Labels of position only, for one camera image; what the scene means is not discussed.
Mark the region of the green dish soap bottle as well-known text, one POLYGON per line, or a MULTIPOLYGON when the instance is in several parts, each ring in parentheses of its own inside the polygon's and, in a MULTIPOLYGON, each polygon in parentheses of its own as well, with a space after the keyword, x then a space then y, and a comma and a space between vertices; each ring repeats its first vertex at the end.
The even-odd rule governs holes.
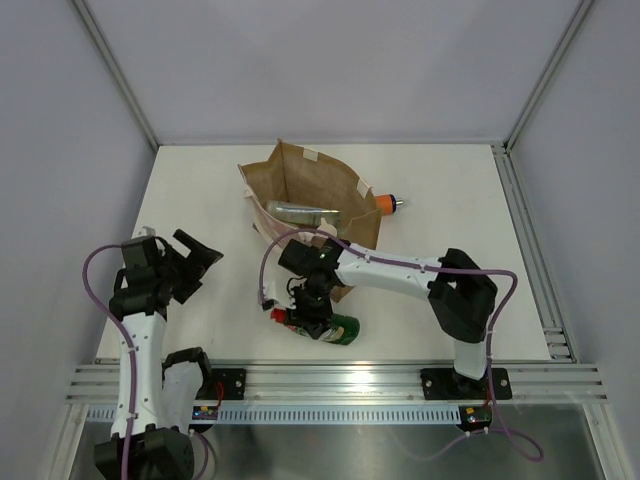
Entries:
POLYGON ((283 325, 295 334, 304 338, 321 341, 332 345, 347 346, 356 340, 360 334, 360 322, 357 318, 333 314, 331 319, 310 327, 295 325, 289 320, 290 311, 274 308, 271 319, 283 325))

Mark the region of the beige pump bottle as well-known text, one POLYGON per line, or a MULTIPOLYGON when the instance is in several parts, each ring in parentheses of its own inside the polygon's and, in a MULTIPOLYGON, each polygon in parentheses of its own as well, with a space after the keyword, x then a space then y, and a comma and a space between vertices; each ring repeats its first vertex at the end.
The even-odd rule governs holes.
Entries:
POLYGON ((330 236, 337 236, 337 228, 330 224, 324 217, 320 219, 320 225, 316 229, 315 236, 325 237, 326 234, 330 236))

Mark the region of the orange spray bottle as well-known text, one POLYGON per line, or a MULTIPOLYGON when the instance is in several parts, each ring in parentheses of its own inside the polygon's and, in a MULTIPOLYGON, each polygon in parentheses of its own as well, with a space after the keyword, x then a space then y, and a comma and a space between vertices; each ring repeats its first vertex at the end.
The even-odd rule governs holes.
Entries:
POLYGON ((375 197, 377 207, 384 216, 393 215, 405 205, 405 201, 393 194, 382 194, 375 197))

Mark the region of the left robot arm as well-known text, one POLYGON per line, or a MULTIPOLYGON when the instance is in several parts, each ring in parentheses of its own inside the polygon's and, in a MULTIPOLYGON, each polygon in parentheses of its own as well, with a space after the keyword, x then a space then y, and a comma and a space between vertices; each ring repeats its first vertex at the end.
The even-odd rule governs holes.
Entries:
POLYGON ((181 254, 148 233, 117 245, 123 260, 108 303, 99 308, 120 334, 119 393, 108 441, 93 452, 106 479, 191 479, 189 433, 195 399, 208 396, 215 375, 199 347, 162 354, 171 302, 185 303, 222 253, 178 229, 181 254))

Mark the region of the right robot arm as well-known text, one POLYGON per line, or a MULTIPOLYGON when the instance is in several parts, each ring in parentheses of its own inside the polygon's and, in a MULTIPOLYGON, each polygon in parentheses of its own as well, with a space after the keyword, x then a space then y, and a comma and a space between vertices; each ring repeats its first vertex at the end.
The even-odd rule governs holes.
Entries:
POLYGON ((348 345, 360 326, 334 313, 334 289, 373 287, 425 300, 454 346, 453 367, 425 375, 425 385, 441 398, 490 399, 486 334, 498 288, 465 252, 448 249, 435 260, 411 260, 347 241, 327 239, 316 247, 291 240, 278 264, 292 275, 292 304, 275 314, 278 322, 312 340, 348 345))

